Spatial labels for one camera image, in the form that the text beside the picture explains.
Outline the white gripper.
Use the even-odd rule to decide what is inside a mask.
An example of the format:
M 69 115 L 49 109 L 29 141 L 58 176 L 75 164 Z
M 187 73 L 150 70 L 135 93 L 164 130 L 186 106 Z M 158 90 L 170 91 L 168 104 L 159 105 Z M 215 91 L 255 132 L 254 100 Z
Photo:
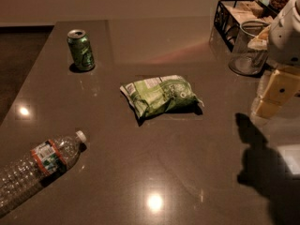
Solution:
M 266 70 L 260 78 L 257 96 L 251 107 L 252 116 L 270 119 L 300 90 L 300 21 L 286 14 L 271 23 L 268 37 L 269 58 L 281 65 Z

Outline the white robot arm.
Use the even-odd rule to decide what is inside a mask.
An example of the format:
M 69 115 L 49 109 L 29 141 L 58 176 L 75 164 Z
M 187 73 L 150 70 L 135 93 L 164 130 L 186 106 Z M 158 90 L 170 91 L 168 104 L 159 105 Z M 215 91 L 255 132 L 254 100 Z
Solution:
M 290 0 L 254 44 L 267 50 L 270 68 L 260 78 L 251 117 L 268 120 L 299 91 L 300 0 Z

